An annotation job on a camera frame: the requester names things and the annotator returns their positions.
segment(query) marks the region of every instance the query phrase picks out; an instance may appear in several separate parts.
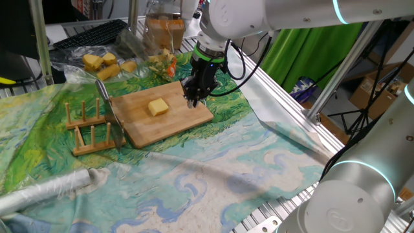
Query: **keyboard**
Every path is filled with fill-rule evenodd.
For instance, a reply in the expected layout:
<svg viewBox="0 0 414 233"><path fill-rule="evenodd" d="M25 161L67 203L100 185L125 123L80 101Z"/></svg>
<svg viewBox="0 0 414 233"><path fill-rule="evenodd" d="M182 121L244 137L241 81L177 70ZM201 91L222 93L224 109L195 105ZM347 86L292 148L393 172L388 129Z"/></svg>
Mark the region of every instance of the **keyboard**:
<svg viewBox="0 0 414 233"><path fill-rule="evenodd" d="M57 49L69 49L82 46L105 45L114 41L117 35L127 26L121 19L112 20L75 36L53 44Z"/></svg>

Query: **wooden cutting board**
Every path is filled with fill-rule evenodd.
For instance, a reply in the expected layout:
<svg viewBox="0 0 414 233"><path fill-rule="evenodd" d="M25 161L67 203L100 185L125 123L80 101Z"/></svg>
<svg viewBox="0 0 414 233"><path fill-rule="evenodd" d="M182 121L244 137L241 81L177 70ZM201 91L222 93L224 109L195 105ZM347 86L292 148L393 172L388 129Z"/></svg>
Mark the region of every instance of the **wooden cutting board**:
<svg viewBox="0 0 414 233"><path fill-rule="evenodd" d="M189 109L180 82L173 82L112 99L115 115L124 121L134 147L141 148L213 119L202 103ZM148 103L162 98L168 112L153 116Z"/></svg>

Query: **plastic wrap roll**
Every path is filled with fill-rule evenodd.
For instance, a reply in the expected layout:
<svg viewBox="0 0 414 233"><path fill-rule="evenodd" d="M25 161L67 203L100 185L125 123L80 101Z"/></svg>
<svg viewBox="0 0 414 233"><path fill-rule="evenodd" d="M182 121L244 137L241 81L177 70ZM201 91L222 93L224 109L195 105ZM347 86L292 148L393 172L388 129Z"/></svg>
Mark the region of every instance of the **plastic wrap roll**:
<svg viewBox="0 0 414 233"><path fill-rule="evenodd" d="M90 183L91 177L88 170L82 169L30 185L0 197L0 216L5 216L32 204L70 193Z"/></svg>

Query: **vegetable pieces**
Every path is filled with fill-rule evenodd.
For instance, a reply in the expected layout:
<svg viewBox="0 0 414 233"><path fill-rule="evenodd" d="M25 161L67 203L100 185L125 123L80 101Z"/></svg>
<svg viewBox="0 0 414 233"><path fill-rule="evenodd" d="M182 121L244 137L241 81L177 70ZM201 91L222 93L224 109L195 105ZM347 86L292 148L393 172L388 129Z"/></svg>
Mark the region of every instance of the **vegetable pieces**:
<svg viewBox="0 0 414 233"><path fill-rule="evenodd" d="M172 82L175 76L175 65L177 59L168 49L164 49L163 53L158 56L148 57L149 69L163 79Z"/></svg>

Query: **cheese cube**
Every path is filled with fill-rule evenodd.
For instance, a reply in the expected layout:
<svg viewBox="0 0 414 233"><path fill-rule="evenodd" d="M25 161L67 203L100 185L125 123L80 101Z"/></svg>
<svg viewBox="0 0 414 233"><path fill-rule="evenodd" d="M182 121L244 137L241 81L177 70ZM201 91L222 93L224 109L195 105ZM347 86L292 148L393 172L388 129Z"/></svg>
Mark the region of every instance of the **cheese cube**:
<svg viewBox="0 0 414 233"><path fill-rule="evenodd" d="M162 98L151 101L148 104L148 108L154 117L168 112L168 105L162 100Z"/></svg>

